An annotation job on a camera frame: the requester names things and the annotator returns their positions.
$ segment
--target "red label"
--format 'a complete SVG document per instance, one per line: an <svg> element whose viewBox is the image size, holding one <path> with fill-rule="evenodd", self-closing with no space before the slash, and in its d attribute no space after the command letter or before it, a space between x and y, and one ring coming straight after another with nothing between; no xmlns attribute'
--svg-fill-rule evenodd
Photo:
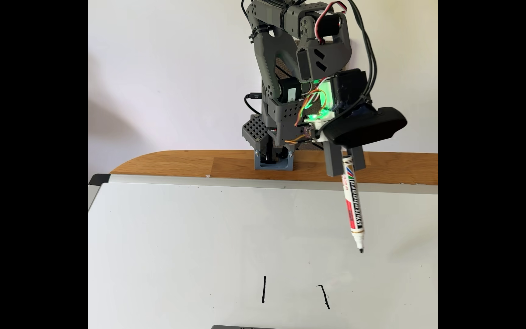
<svg viewBox="0 0 526 329"><path fill-rule="evenodd" d="M352 213L352 204L346 200L346 207L348 208L348 220L350 221L350 228L354 227L354 214Z"/></svg>

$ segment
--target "black line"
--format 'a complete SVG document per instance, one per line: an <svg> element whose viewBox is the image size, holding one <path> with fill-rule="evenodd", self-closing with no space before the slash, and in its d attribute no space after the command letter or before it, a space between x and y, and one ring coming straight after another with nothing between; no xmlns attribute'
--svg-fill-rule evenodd
<svg viewBox="0 0 526 329"><path fill-rule="evenodd" d="M265 281L267 281L267 277L263 276L263 298L261 299L261 303L265 303Z"/></svg>
<svg viewBox="0 0 526 329"><path fill-rule="evenodd" d="M326 298L326 292L324 291L324 286L317 285L316 287L321 287L322 288L322 292L324 293L324 300L326 301L326 306L328 306L328 310L330 310L330 305L328 305L328 298Z"/></svg>

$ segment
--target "red and white wire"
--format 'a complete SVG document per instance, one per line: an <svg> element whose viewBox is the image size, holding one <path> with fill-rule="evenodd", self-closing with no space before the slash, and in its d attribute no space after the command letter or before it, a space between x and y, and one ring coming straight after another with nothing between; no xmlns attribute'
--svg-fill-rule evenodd
<svg viewBox="0 0 526 329"><path fill-rule="evenodd" d="M326 78L320 80L320 83L318 83L318 86L317 86L316 88L320 89L320 86L322 86L322 83L323 83L324 81L328 80L328 79L330 79L330 77L326 77ZM317 94L316 94L316 97L314 97L314 100L313 100L312 102L317 101L319 97L320 97L320 94L317 93Z"/></svg>
<svg viewBox="0 0 526 329"><path fill-rule="evenodd" d="M346 11L347 11L346 6L345 6L343 3L341 3L340 1L332 1L331 3L329 3L329 4L326 6L326 9L324 9L324 12L320 15L320 17L318 17L318 20L316 21L316 24L314 25L314 33L316 34L316 39L318 39L318 41L319 41L320 43L324 43L324 39L318 35L318 26L319 26L319 24L320 24L320 20L322 19L322 17L324 17L324 16L326 15L326 13L328 13L328 10L329 10L330 8L332 8L332 6L333 6L334 4L339 4L340 7L342 7L342 8L344 9L344 11L341 12L341 13L346 13Z"/></svg>

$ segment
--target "black cable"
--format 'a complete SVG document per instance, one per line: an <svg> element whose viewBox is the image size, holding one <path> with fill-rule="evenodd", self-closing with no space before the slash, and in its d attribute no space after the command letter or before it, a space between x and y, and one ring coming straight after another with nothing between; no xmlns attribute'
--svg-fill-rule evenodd
<svg viewBox="0 0 526 329"><path fill-rule="evenodd" d="M283 69L281 69L277 64L275 64L275 67L277 67L279 69L279 71L282 71L286 76L290 77L290 78L293 78L292 76L290 76L286 71L283 71Z"/></svg>
<svg viewBox="0 0 526 329"><path fill-rule="evenodd" d="M362 31L362 39L365 43L365 49L366 49L366 55L368 56L369 60L369 77L367 80L367 84L365 87L365 90L362 92L361 96L351 105L349 105L346 109L338 113L335 117L333 117L331 120L326 122L320 129L316 131L316 138L320 137L320 133L322 130L324 130L329 124L333 123L336 119L342 117L343 115L346 115L348 112L350 112L352 109L354 109L357 105L359 105L361 102L365 103L367 107L369 107L371 110L376 111L375 108L373 108L372 105L370 105L370 98L368 94L372 90L373 86L375 85L376 81L376 58L375 54L372 50L372 45L370 44L369 35L365 31L365 26L362 22L361 13L358 11L358 8L354 4L353 0L348 0L350 3L350 7L352 8L352 12L354 14L354 18L356 19L356 23L358 24L358 27L360 27Z"/></svg>
<svg viewBox="0 0 526 329"><path fill-rule="evenodd" d="M247 98L249 98L249 94L246 94L246 95L245 95L245 104L247 105L247 107L250 108L251 111L255 112L255 114L261 115L261 113L255 111L255 109L252 108L252 107L249 105L249 103L247 102Z"/></svg>
<svg viewBox="0 0 526 329"><path fill-rule="evenodd" d="M281 3L278 0L262 0L263 2L267 2L268 4L276 7L283 8L285 6L285 2Z"/></svg>
<svg viewBox="0 0 526 329"><path fill-rule="evenodd" d="M245 18L247 20L249 20L249 17L247 17L247 12L245 11L245 7L243 7L243 3L245 2L245 0L241 0L241 9L243 10L243 14L245 14Z"/></svg>

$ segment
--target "black corner piece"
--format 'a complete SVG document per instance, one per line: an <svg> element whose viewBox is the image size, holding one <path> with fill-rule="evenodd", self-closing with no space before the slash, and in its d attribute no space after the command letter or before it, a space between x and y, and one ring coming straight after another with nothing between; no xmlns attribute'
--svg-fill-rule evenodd
<svg viewBox="0 0 526 329"><path fill-rule="evenodd" d="M109 177L111 177L111 174L94 174L88 184L101 186L103 183L109 183Z"/></svg>

